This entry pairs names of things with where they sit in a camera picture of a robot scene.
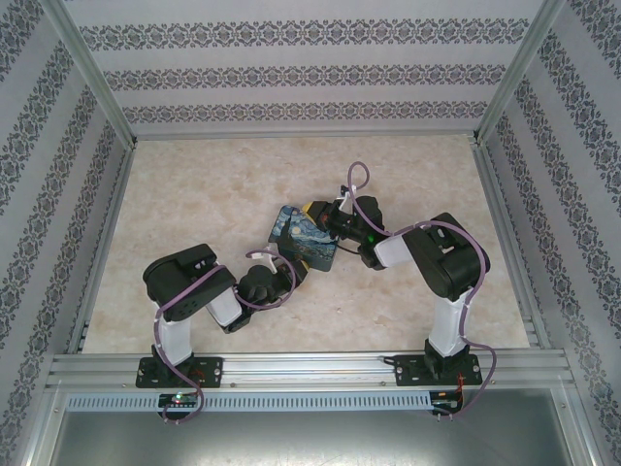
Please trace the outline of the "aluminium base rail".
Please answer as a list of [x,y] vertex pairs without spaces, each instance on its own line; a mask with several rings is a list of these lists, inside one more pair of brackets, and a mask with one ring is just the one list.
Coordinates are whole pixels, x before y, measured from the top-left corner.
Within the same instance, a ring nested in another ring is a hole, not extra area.
[[[396,390],[395,369],[379,352],[223,353],[221,391]],[[575,385],[561,349],[500,349],[487,387]],[[52,359],[47,391],[103,392],[135,388],[139,354],[66,354]]]

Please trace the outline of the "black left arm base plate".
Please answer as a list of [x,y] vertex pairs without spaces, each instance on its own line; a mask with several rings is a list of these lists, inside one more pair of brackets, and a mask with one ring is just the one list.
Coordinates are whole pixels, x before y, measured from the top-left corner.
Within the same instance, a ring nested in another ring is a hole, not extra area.
[[[202,388],[219,388],[222,376],[223,359],[219,357],[191,356],[177,366],[188,379]],[[160,359],[151,356],[140,359],[135,386],[138,388],[189,388]]]

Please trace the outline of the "aluminium side rail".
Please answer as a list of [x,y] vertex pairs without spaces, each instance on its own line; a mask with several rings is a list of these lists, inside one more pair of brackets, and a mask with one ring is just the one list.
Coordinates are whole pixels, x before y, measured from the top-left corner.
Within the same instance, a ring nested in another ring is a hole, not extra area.
[[96,304],[99,286],[106,267],[109,251],[113,242],[114,230],[121,210],[123,196],[130,177],[132,163],[135,157],[136,146],[128,150],[119,165],[113,185],[104,222],[101,225],[98,240],[92,261],[86,273],[86,281],[82,287],[78,301],[77,313],[70,328],[69,338],[66,341],[64,353],[75,354],[82,351],[84,333],[88,326]]
[[539,350],[550,350],[550,343],[539,311],[536,294],[531,286],[526,266],[522,259],[517,238],[510,222],[509,213],[501,187],[492,167],[486,148],[477,142],[471,143],[474,163],[490,209],[507,272],[513,287],[520,314],[525,325],[529,344]]

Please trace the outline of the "left small circuit board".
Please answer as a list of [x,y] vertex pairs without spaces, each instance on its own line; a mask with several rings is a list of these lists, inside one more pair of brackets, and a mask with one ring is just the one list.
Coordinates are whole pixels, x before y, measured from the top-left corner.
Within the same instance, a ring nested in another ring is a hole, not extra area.
[[193,410],[198,404],[199,397],[190,393],[161,394],[158,398],[159,409]]

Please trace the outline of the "grey metal shelf sheet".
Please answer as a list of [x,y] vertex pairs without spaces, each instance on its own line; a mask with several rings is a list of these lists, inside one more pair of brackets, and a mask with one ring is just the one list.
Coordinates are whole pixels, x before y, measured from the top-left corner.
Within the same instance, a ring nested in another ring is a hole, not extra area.
[[268,393],[219,393],[170,426],[137,394],[60,393],[27,466],[603,466],[564,388],[486,392],[461,416],[408,410],[400,394],[365,411],[259,409]]

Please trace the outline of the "aluminium frame post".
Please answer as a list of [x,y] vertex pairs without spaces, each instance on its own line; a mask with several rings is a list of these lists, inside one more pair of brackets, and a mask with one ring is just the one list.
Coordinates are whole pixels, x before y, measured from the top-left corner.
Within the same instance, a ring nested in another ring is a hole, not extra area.
[[542,1],[517,53],[510,62],[497,91],[493,95],[479,126],[470,138],[473,145],[480,146],[482,142],[489,138],[497,121],[501,118],[503,111],[507,107],[514,90],[523,79],[523,76],[537,54],[538,48],[561,12],[565,2],[566,0]]
[[118,105],[105,76],[89,50],[81,31],[72,19],[63,0],[39,0],[45,14],[71,54],[82,77],[92,90],[106,118],[112,124],[116,135],[126,149],[136,144],[130,124]]

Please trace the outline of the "starry night print tin box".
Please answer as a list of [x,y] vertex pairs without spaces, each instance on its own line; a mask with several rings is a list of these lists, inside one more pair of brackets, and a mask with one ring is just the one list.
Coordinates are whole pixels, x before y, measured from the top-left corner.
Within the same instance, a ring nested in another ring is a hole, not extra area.
[[337,241],[321,231],[298,207],[285,205],[268,238],[278,252],[289,260],[304,260],[310,268],[329,272],[337,250]]

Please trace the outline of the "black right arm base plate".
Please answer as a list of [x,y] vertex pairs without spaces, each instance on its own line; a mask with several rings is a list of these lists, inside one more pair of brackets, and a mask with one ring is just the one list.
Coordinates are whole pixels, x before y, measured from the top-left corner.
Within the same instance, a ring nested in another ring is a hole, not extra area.
[[482,384],[478,359],[473,354],[435,358],[427,354],[385,356],[383,363],[394,369],[397,386],[479,386]]

